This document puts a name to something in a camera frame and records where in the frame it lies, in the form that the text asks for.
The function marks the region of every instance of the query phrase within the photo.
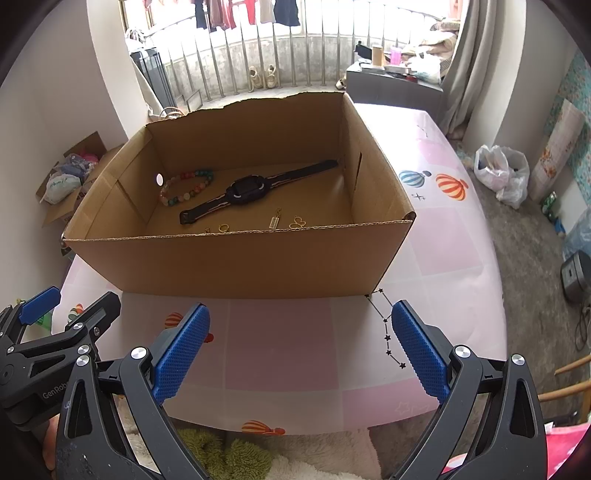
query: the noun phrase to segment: pink tablecloth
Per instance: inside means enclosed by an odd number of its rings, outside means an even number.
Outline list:
[[[122,293],[76,258],[54,312],[62,331],[70,309],[117,292],[122,313],[99,340],[103,359],[149,345],[172,312],[197,301],[211,311],[213,341],[201,348],[177,397],[174,417],[240,430],[251,420],[288,434],[388,423],[437,407],[423,391],[384,322],[407,299],[453,344],[506,358],[501,279],[486,220],[469,176],[430,117],[358,105],[404,181],[417,219],[379,288],[365,297],[226,300]]]

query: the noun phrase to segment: open cardboard box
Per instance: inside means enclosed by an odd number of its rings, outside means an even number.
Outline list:
[[[192,225],[178,215],[249,174],[327,159],[334,168],[229,206]],[[210,186],[172,207],[156,176],[214,170]],[[188,191],[182,180],[169,195]],[[271,218],[281,209],[277,230]],[[290,229],[294,217],[305,228]],[[348,95],[250,99],[149,124],[124,145],[82,201],[66,243],[134,293],[286,299],[371,293],[415,213]],[[229,232],[219,233],[219,226]]]
[[[49,207],[47,208],[47,213],[45,215],[45,220],[43,221],[43,226],[49,225],[50,223],[54,222],[55,220],[61,219],[63,222],[67,223],[72,216],[76,209],[80,206],[82,199],[90,190],[90,187],[94,183],[94,181],[99,177],[100,172],[109,164],[111,159],[114,158],[115,154],[121,149],[121,147],[114,148],[112,150],[107,151],[103,141],[101,140],[99,133],[94,132],[92,135],[89,135],[84,140],[79,142],[78,144],[74,145],[71,149],[69,149],[66,153],[64,153],[64,158],[67,158],[68,155],[72,153],[80,154],[81,152],[85,152],[88,154],[96,155],[99,159],[98,165],[94,167],[94,169],[88,174],[83,185],[78,187],[76,190],[71,192],[66,198],[64,198],[61,202],[56,203],[55,205],[48,204]],[[39,199],[42,199],[45,195],[45,190],[47,188],[47,182],[49,181],[49,177],[51,174],[54,173],[52,169],[43,183],[37,189],[36,195]]]

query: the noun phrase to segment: colorful bead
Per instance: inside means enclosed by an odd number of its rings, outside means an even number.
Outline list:
[[[177,183],[180,180],[189,180],[195,177],[205,177],[203,181],[199,184],[195,185],[192,189],[188,192],[185,192],[181,195],[177,195],[171,199],[167,198],[166,193],[168,192],[169,188]],[[198,193],[207,187],[213,180],[213,172],[211,170],[195,170],[195,171],[188,171],[185,173],[181,173],[179,175],[175,175],[167,180],[163,187],[160,190],[160,202],[165,206],[173,206],[178,203],[183,203],[191,198],[195,197]]]

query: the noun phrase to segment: gray curtain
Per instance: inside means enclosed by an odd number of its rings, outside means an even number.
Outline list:
[[[497,0],[470,0],[462,14],[452,65],[443,80],[439,128],[452,133],[470,118],[482,90],[495,32]]]

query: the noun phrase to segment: shoe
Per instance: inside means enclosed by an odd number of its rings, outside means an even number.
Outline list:
[[[277,69],[274,65],[269,65],[267,70],[267,88],[275,88],[277,86]]]
[[[248,74],[251,77],[252,86],[254,88],[264,88],[265,87],[265,84],[263,83],[263,79],[259,75],[256,67],[249,67]]]

